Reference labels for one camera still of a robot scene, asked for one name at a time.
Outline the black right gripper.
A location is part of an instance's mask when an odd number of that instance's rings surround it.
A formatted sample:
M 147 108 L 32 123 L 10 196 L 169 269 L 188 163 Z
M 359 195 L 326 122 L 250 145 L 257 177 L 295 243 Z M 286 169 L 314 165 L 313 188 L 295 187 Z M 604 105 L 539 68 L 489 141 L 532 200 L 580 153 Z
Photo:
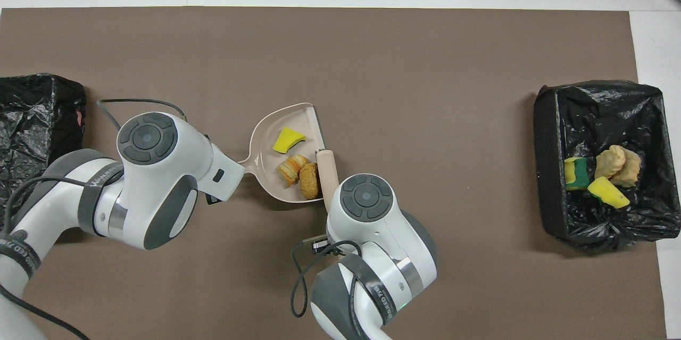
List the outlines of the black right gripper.
M 306 238 L 303 240 L 303 246 L 308 248 L 312 254 L 317 255 L 322 253 L 326 248 L 333 246 L 334 240 L 328 238 L 326 234 Z

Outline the beige plastic dustpan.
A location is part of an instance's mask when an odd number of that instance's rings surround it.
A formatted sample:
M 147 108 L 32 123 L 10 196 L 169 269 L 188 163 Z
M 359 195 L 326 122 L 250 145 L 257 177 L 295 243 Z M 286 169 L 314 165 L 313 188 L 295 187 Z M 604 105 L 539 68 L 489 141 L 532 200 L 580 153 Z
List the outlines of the beige plastic dustpan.
M 280 132 L 289 128 L 305 136 L 305 140 L 292 146 L 286 153 L 276 152 L 274 146 Z M 317 152 L 325 149 L 317 113 L 312 103 L 297 103 L 274 111 L 263 117 L 253 130 L 249 155 L 240 164 L 246 173 L 252 173 L 265 192 L 275 199 L 287 203 L 309 203 L 322 200 L 307 200 L 300 192 L 299 185 L 287 187 L 277 175 L 276 168 L 288 156 L 303 155 L 307 160 L 317 161 Z

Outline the golden brown bread roll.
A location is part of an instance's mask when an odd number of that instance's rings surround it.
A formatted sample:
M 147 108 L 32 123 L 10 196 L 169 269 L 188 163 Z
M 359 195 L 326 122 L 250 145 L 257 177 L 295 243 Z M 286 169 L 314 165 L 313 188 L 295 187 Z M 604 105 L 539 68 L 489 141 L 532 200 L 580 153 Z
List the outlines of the golden brown bread roll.
M 320 197 L 321 185 L 316 162 L 305 164 L 298 173 L 300 192 L 306 200 Z

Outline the beige hand brush black bristles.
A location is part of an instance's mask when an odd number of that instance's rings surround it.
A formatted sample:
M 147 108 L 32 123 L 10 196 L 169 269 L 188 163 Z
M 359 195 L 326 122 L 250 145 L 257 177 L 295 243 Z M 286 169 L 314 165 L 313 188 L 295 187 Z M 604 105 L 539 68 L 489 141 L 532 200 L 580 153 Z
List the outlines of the beige hand brush black bristles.
M 306 110 L 306 121 L 313 141 L 313 148 L 319 171 L 319 181 L 323 202 L 327 212 L 330 212 L 333 195 L 339 185 L 338 171 L 334 152 L 327 149 L 323 140 L 321 124 L 314 105 Z

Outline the orange striped croissant piece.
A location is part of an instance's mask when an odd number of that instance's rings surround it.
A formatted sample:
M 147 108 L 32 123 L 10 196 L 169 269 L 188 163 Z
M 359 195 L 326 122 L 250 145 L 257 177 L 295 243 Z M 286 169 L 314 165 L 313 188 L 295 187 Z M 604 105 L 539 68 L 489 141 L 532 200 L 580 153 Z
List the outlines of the orange striped croissant piece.
M 277 175 L 286 182 L 287 188 L 291 187 L 299 181 L 300 171 L 308 163 L 308 158 L 304 155 L 288 156 L 277 166 Z

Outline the small green yellow sponge wedge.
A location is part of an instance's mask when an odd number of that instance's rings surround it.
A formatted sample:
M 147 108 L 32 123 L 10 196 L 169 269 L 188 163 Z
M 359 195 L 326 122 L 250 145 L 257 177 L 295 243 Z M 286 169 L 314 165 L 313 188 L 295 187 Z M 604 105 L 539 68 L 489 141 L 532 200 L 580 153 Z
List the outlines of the small green yellow sponge wedge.
M 306 136 L 304 134 L 289 127 L 284 127 L 273 144 L 272 150 L 285 155 L 299 142 L 304 141 L 306 141 Z

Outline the notched yellow green-backed sponge piece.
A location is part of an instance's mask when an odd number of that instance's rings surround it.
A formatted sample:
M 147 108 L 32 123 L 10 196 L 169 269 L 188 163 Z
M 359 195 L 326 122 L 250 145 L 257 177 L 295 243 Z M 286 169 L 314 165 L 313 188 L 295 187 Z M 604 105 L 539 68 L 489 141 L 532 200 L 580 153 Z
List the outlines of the notched yellow green-backed sponge piece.
M 601 202 L 615 209 L 630 205 L 630 200 L 607 177 L 597 177 L 588 185 L 587 190 Z

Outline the pale beige foam chunk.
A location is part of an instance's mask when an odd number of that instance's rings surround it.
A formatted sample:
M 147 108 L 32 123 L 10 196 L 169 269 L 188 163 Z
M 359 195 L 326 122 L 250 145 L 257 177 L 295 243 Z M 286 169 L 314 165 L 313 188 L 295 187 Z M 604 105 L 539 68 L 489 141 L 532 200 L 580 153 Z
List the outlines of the pale beige foam chunk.
M 639 180 L 639 172 L 641 170 L 641 158 L 637 153 L 623 149 L 625 154 L 625 163 L 620 171 L 611 178 L 611 182 L 615 185 L 630 188 L 634 187 Z
M 611 178 L 620 172 L 626 163 L 625 151 L 622 146 L 611 145 L 608 150 L 596 156 L 594 178 Z

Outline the black bag lined bin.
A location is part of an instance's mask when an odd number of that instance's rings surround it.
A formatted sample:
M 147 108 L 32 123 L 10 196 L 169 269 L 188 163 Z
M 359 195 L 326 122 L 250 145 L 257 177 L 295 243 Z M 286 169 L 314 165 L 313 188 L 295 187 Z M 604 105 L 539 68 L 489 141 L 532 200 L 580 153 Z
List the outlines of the black bag lined bin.
M 545 86 L 534 104 L 534 149 L 543 228 L 582 250 L 617 250 L 636 241 L 676 238 L 679 201 L 662 92 L 632 81 Z M 634 187 L 615 185 L 630 205 L 615 209 L 588 190 L 565 189 L 564 160 L 596 156 L 611 145 L 640 156 Z
M 82 148 L 86 105 L 77 81 L 49 73 L 0 77 L 0 228 L 24 181 Z

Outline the brown paper table mat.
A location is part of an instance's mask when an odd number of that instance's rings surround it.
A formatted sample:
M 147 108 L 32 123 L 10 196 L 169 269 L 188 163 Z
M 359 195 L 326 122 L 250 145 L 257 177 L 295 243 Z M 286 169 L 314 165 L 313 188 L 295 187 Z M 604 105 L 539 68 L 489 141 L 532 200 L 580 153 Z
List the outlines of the brown paper table mat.
M 654 243 L 594 255 L 538 211 L 537 91 L 636 81 L 626 12 L 4 9 L 0 76 L 41 72 L 86 88 L 84 146 L 113 156 L 98 98 L 174 103 L 236 161 L 265 115 L 313 103 L 339 177 L 383 177 L 436 243 L 394 340 L 666 337 Z M 158 250 L 69 231 L 25 299 L 92 340 L 328 340 L 289 308 L 291 247 L 325 221 L 246 175 Z

